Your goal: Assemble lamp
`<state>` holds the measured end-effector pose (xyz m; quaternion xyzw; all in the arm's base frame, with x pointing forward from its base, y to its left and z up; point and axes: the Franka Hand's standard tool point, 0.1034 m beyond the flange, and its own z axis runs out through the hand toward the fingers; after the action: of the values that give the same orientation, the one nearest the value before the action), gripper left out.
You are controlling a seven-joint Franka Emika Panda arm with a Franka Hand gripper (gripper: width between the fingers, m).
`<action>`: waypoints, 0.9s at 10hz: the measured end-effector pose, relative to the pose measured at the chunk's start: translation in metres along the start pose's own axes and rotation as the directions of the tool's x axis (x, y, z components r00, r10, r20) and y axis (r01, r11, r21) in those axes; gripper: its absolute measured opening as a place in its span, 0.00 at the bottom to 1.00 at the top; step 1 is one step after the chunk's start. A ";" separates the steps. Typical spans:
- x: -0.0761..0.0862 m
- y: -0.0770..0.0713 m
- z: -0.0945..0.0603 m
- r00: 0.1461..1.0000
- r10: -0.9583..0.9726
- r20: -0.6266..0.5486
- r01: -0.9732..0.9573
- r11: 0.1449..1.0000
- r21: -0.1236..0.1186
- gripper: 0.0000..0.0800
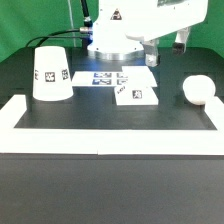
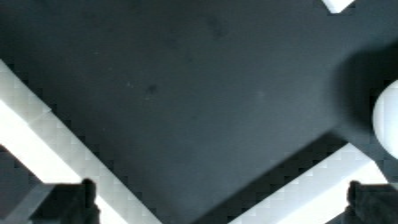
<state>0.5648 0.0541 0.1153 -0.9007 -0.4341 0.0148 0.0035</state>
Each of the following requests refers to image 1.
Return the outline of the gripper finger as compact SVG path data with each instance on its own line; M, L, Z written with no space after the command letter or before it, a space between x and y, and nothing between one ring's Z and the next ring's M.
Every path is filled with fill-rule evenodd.
M190 27L177 31L175 41L172 45L172 52L175 55L182 55L186 51L186 45L190 34Z
M158 39L145 41L143 43L145 53L145 63L149 67L156 67L159 64L158 45L159 45Z

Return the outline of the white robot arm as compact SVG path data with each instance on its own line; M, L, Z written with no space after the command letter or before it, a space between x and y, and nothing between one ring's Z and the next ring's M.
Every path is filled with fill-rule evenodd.
M208 0L99 0L88 54L104 60L143 56L155 67L159 39L174 33L172 51L183 54L191 27L205 20L207 9Z

